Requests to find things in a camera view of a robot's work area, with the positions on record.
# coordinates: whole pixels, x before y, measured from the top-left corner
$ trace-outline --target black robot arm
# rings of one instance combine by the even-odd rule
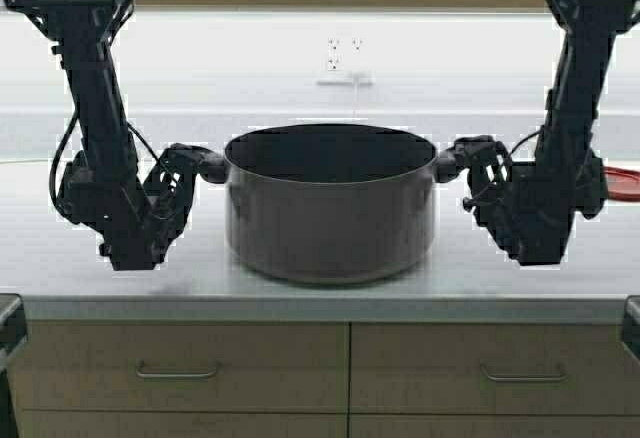
[[[546,122],[527,137],[539,136],[535,161],[514,162],[502,143],[481,136],[456,141],[437,166],[440,182],[469,169],[465,209],[521,265],[559,263],[575,212],[594,218],[608,198],[591,129],[616,37],[640,21],[638,0],[546,1],[566,38]]]
[[[176,144],[156,156],[148,178],[139,181],[132,132],[142,137],[127,122],[110,51],[134,0],[4,1],[56,42],[52,50],[62,58],[73,95],[75,113],[49,180],[56,209],[103,235],[100,252],[114,269],[154,268],[184,230],[202,164],[217,155]],[[78,122],[83,151],[66,165],[56,190],[56,169]]]

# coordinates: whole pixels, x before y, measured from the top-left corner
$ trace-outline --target cooking pot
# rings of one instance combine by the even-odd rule
[[[304,124],[253,131],[201,167],[226,183],[228,244],[249,267],[303,283],[386,277],[434,234],[436,148],[406,131]]]

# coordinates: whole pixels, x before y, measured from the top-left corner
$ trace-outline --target white countertop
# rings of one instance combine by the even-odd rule
[[[438,189],[428,258],[401,275],[312,288],[248,270],[225,243],[224,187],[201,184],[191,224],[150,272],[114,272],[99,237],[58,217],[47,163],[0,165],[0,294],[32,320],[620,323],[640,294],[640,206],[609,203],[576,220],[564,263],[521,269],[459,203],[464,180]]]

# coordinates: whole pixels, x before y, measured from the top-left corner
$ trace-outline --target countertop edge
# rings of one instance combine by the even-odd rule
[[[29,321],[619,325],[625,298],[441,300],[25,299]]]

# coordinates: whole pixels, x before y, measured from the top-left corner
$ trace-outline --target cabinet drawer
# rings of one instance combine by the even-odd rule
[[[346,410],[338,325],[36,323],[29,332],[10,369],[20,409]]]
[[[352,438],[634,438],[640,418],[353,416]]]
[[[338,415],[27,412],[21,438],[342,438]]]
[[[356,412],[640,414],[614,326],[360,325],[352,346]]]

